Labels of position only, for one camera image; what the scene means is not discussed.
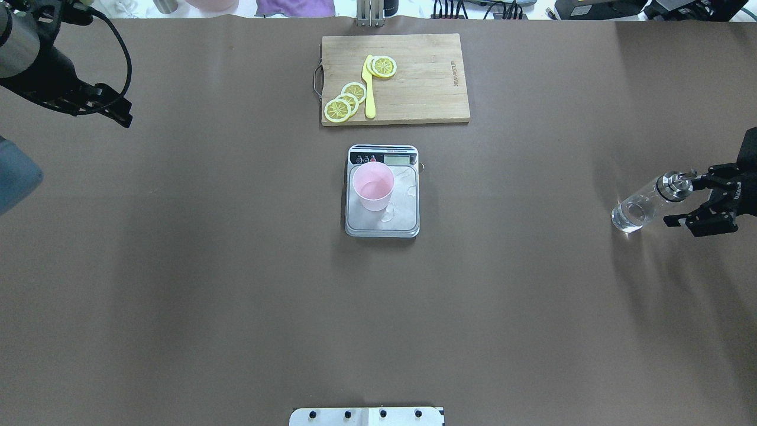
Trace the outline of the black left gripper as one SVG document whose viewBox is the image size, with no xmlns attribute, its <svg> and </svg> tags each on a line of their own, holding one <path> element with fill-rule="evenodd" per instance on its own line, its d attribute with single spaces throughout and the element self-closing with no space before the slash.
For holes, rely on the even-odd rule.
<svg viewBox="0 0 757 426">
<path fill-rule="evenodd" d="M 132 103 L 125 99 L 131 78 L 132 60 L 124 51 L 127 72 L 124 87 L 117 92 L 105 83 L 91 85 L 79 79 L 72 60 L 58 49 L 44 49 L 17 76 L 17 94 L 50 111 L 73 117 L 102 114 L 124 128 L 132 124 Z"/>
</svg>

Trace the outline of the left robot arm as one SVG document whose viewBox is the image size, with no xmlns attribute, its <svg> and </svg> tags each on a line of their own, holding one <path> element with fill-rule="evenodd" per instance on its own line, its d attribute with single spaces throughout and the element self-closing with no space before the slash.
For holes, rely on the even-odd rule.
<svg viewBox="0 0 757 426">
<path fill-rule="evenodd" d="M 56 46 L 63 24 L 89 26 L 100 19 L 113 33 L 125 59 L 121 90 L 86 83 L 72 60 Z M 82 1 L 2 2 L 2 87 L 34 105 L 73 117 L 102 114 L 122 127 L 132 124 L 132 104 L 125 97 L 133 64 L 124 38 L 103 13 Z"/>
</svg>

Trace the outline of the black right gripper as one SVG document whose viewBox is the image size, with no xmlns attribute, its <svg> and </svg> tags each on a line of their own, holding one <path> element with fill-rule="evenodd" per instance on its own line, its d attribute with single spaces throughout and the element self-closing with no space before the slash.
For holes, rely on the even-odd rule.
<svg viewBox="0 0 757 426">
<path fill-rule="evenodd" d="M 664 216 L 667 227 L 702 228 L 703 235 L 731 234 L 738 230 L 738 216 L 755 216 L 756 128 L 746 130 L 734 163 L 709 167 L 692 179 L 691 187 L 692 191 L 711 189 L 708 202 L 689 213 Z"/>
</svg>

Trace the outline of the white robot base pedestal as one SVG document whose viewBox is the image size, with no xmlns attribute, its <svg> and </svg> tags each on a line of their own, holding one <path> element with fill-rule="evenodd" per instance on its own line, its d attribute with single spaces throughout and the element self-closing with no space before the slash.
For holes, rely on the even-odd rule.
<svg viewBox="0 0 757 426">
<path fill-rule="evenodd" d="M 289 425 L 445 425 L 443 408 L 432 406 L 377 406 L 300 408 Z"/>
</svg>

